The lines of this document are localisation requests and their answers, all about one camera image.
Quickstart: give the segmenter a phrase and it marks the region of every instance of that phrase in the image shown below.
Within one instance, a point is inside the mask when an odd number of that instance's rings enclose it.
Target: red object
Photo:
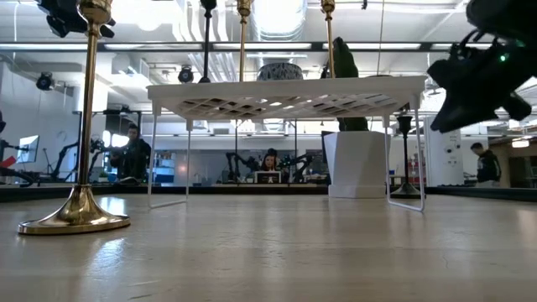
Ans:
[[[9,159],[4,160],[2,163],[0,163],[0,167],[2,168],[9,168],[12,165],[17,163],[17,159],[11,156]]]

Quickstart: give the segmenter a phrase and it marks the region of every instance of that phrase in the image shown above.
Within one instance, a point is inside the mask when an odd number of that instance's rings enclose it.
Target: green plant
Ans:
[[[358,68],[347,44],[341,37],[334,40],[334,72],[336,78],[358,77]],[[365,117],[339,117],[339,131],[369,131]]]

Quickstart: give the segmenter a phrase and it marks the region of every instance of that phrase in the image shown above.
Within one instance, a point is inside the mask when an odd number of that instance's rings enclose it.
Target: white planter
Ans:
[[[324,137],[334,198],[384,198],[386,158],[384,134],[341,132]]]

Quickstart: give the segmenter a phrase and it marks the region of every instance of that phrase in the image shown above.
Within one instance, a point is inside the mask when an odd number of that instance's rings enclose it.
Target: man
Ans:
[[[111,165],[117,167],[120,180],[128,177],[144,180],[151,147],[140,138],[139,128],[134,124],[128,126],[127,137],[128,143],[121,152],[112,152]]]
[[[477,188],[498,188],[502,170],[498,158],[491,150],[486,150],[482,144],[474,143],[471,150],[477,160]]]

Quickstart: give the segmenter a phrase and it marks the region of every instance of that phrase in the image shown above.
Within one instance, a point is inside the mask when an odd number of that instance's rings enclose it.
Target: brass pole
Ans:
[[[244,81],[244,56],[246,43],[246,25],[248,24],[247,17],[251,13],[252,0],[237,0],[237,11],[241,15],[241,57],[239,64],[238,79]]]
[[[332,79],[336,78],[334,69],[334,41],[332,39],[332,13],[336,9],[336,0],[321,0],[322,12],[326,15],[325,21],[328,30],[328,61],[330,64],[330,75]]]
[[[67,202],[56,212],[36,221],[18,224],[18,233],[26,235],[63,235],[100,232],[130,225],[128,216],[113,215],[104,211],[93,198],[88,185],[90,158],[91,116],[97,40],[100,28],[110,22],[112,0],[80,0],[79,14],[88,23],[86,78],[84,80],[84,112],[82,113],[81,141],[78,157],[78,182],[71,190]]]

